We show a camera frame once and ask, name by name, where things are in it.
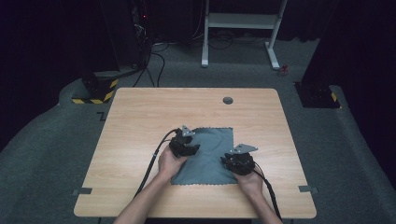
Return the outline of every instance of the blue-gray towel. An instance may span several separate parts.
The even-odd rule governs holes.
[[[232,128],[198,128],[193,130],[190,145],[201,145],[194,156],[183,164],[171,183],[173,185],[236,184],[233,173],[221,163],[220,157],[233,149]]]

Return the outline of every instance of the human hand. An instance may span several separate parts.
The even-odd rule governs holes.
[[[247,196],[262,195],[262,178],[257,174],[251,172],[248,175],[233,175],[238,180],[239,188]]]
[[[189,157],[180,157],[177,158],[173,154],[171,148],[166,146],[161,153],[160,158],[158,159],[158,164],[160,166],[159,175],[163,175],[167,179],[172,178],[177,172],[180,170],[181,165],[188,159]]]

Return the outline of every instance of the metal frame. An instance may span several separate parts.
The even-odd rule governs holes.
[[[209,13],[209,0],[206,0],[205,7],[205,34],[204,45],[202,50],[202,67],[209,66],[209,48],[208,36],[209,27],[229,27],[229,28],[249,28],[249,29],[272,29],[270,42],[265,42],[265,49],[271,61],[274,70],[280,68],[277,61],[274,44],[280,23],[282,22],[283,13],[288,0],[282,0],[277,15],[257,15],[257,14],[229,14],[229,13]]]

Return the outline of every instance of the black cable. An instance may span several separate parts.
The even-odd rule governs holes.
[[[148,77],[149,77],[149,80],[151,81],[152,87],[155,87],[155,83],[154,83],[154,80],[152,79],[152,76],[151,76],[151,73],[150,73],[149,69],[146,68],[146,71],[148,72]]]
[[[262,171],[262,168],[260,167],[260,165],[257,164],[257,162],[254,162],[254,163],[259,167],[259,169],[260,169],[260,171],[261,171],[262,173],[260,174],[259,172],[255,171],[254,169],[253,169],[252,171],[253,171],[254,173],[256,173],[259,177],[261,177],[262,180],[264,181],[265,185],[266,185],[267,188],[268,188],[268,191],[270,192],[271,201],[272,201],[272,203],[273,203],[273,206],[274,206],[274,209],[275,209],[275,213],[276,213],[276,215],[279,217],[279,219],[282,220],[282,217],[280,216],[280,213],[279,213],[279,208],[277,207],[276,196],[275,196],[274,190],[273,190],[273,188],[272,188],[270,182],[265,178],[264,172]]]
[[[164,50],[166,50],[166,49],[169,48],[169,45],[170,45],[169,42],[163,42],[163,43],[154,44],[152,47],[160,46],[160,45],[162,45],[162,44],[166,44],[166,47],[163,48],[163,49],[156,49],[156,50],[153,50],[152,52],[161,52],[161,51],[164,51]]]
[[[148,169],[147,169],[147,171],[146,171],[145,177],[143,177],[142,183],[140,184],[139,189],[137,189],[137,192],[136,192],[136,194],[134,195],[134,197],[136,197],[136,195],[137,195],[138,193],[140,193],[140,191],[142,191],[143,187],[145,187],[146,181],[147,181],[148,178],[149,178],[149,173],[151,172],[151,168],[152,168],[152,166],[154,165],[155,159],[157,158],[157,154],[158,154],[158,152],[160,151],[161,145],[165,142],[165,140],[166,140],[166,138],[169,136],[169,134],[175,133],[176,131],[177,131],[177,129],[174,129],[174,130],[170,131],[169,133],[167,133],[167,134],[165,135],[165,137],[163,138],[163,140],[162,140],[162,141],[160,142],[160,144],[158,145],[157,149],[155,149],[155,152],[154,152],[154,154],[152,154],[151,161],[150,161],[150,163],[149,163],[149,165],[148,165]]]
[[[211,33],[215,38],[216,38],[216,40],[218,40],[218,41],[229,41],[229,40],[232,40],[233,39],[233,36],[231,35],[231,34],[229,34],[229,33],[225,33],[225,34],[220,34],[220,35],[218,35],[218,34],[215,34],[215,33]]]
[[[163,58],[163,56],[161,54],[154,53],[154,52],[152,52],[152,54],[157,55],[158,57],[160,57],[163,60],[163,67],[161,68],[160,74],[158,75],[158,78],[157,78],[157,87],[160,87],[160,78],[161,78],[161,74],[163,73],[163,68],[165,67],[165,59]]]
[[[139,74],[139,77],[137,78],[136,82],[134,83],[134,85],[132,87],[135,87],[137,82],[139,81],[139,79],[142,77],[143,73],[146,71],[146,67],[144,69],[142,69],[142,72]]]
[[[195,30],[195,33],[192,35],[192,38],[195,38],[195,35],[198,33],[198,30],[201,27],[202,15],[204,13],[205,13],[205,11],[204,11],[204,0],[202,0],[201,1],[201,13],[200,13],[199,20],[198,20],[198,26],[197,26],[197,29]]]
[[[233,44],[233,37],[231,35],[215,35],[215,34],[212,35],[215,36],[216,40],[218,40],[219,42],[229,41],[229,44],[223,48],[218,48],[218,47],[214,47],[211,44],[207,44],[212,49],[227,49]]]

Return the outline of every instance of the carpeted floor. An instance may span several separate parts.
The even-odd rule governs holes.
[[[289,66],[273,71],[260,39],[237,39],[227,49],[209,50],[201,67],[201,46],[157,45],[166,62],[160,87],[272,88],[277,90],[318,215],[294,223],[396,223],[396,193],[364,142],[341,88],[331,86],[342,108],[303,108],[294,81],[300,81],[318,41],[276,41],[276,56]],[[211,41],[216,48],[223,42]],[[163,61],[151,55],[148,69],[157,80]],[[132,87],[138,75],[117,88]],[[24,127],[0,154],[0,223],[97,223],[76,217],[74,189],[81,187],[104,122],[105,105],[74,105],[80,80],[64,87],[59,104]],[[149,74],[137,87],[151,87]],[[103,218],[111,223],[113,218]]]

